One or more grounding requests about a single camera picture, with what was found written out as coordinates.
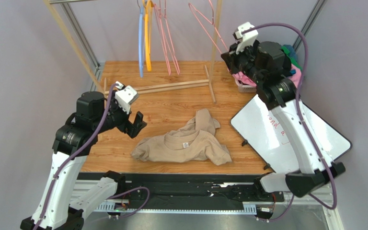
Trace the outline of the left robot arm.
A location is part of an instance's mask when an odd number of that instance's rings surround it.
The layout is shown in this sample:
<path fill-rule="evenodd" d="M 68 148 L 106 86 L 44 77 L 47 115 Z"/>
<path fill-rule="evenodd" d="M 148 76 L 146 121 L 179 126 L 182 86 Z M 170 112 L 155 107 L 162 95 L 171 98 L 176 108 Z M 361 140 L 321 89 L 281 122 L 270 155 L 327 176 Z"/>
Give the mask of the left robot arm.
<path fill-rule="evenodd" d="M 71 200 L 74 185 L 98 135 L 118 129 L 135 138 L 146 126 L 143 114 L 129 121 L 131 105 L 139 94 L 131 87 L 112 91 L 108 98 L 101 92 L 85 92 L 55 136 L 52 164 L 40 204 L 24 219 L 22 230 L 80 230 L 88 216 L 107 198 L 122 194 L 126 178 L 106 172 L 88 192 Z"/>

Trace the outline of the beige t shirt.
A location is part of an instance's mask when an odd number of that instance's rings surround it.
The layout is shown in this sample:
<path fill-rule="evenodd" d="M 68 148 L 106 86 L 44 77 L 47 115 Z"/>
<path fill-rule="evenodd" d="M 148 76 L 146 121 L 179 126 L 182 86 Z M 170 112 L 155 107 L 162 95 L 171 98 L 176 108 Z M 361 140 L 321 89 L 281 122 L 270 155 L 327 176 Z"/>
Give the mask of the beige t shirt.
<path fill-rule="evenodd" d="M 210 160 L 217 166 L 230 163 L 230 151 L 215 137 L 219 128 L 219 121 L 204 108 L 178 130 L 142 139 L 131 152 L 131 157 L 141 161 L 173 163 Z"/>

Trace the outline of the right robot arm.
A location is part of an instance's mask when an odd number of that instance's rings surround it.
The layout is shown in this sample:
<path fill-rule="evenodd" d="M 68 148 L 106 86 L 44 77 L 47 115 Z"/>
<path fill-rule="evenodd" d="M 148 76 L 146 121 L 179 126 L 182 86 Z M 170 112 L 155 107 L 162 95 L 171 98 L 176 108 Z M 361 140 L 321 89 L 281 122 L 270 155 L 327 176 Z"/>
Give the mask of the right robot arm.
<path fill-rule="evenodd" d="M 280 44 L 237 42 L 221 58 L 230 73 L 256 84 L 256 95 L 231 124 L 271 165 L 272 172 L 255 180 L 260 193 L 304 197 L 345 172 L 337 159 L 351 142 L 296 97 L 298 71 Z"/>

